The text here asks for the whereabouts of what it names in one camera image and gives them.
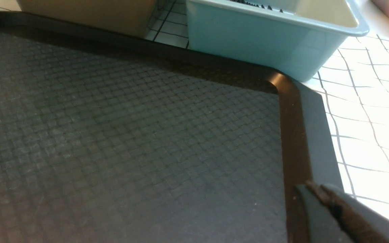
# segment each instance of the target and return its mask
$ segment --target tiled countertop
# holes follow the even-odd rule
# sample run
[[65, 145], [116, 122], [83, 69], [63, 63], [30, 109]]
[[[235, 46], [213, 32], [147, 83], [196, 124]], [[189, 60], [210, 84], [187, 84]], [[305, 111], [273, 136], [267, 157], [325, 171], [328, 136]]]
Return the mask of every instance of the tiled countertop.
[[[147, 39], [188, 48], [185, 1], [171, 1]], [[304, 84], [323, 97], [345, 191], [389, 218], [389, 38], [348, 38]]]

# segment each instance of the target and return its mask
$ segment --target tray rim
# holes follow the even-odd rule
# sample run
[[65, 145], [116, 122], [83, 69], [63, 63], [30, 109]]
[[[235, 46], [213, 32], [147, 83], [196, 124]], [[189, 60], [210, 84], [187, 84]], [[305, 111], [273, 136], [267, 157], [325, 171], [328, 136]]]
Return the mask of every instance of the tray rim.
[[293, 187], [307, 180], [332, 184], [343, 190], [321, 96], [275, 69], [25, 12], [0, 12], [0, 28], [13, 26], [28, 26], [130, 49], [155, 58], [260, 77], [274, 85], [279, 96], [287, 214]]

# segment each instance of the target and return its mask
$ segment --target textured tray surface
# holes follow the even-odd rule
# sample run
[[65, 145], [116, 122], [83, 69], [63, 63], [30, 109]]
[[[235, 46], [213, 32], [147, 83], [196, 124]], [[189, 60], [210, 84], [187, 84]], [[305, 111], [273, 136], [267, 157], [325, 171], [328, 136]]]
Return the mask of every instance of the textured tray surface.
[[0, 30], [0, 242], [286, 242], [269, 83]]

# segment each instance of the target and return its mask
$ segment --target tray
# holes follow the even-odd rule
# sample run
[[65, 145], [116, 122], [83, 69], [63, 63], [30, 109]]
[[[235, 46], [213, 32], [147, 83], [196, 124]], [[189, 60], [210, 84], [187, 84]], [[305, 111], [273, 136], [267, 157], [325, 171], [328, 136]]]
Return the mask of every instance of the tray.
[[307, 180], [342, 188], [298, 82], [0, 12], [0, 242], [287, 242]]

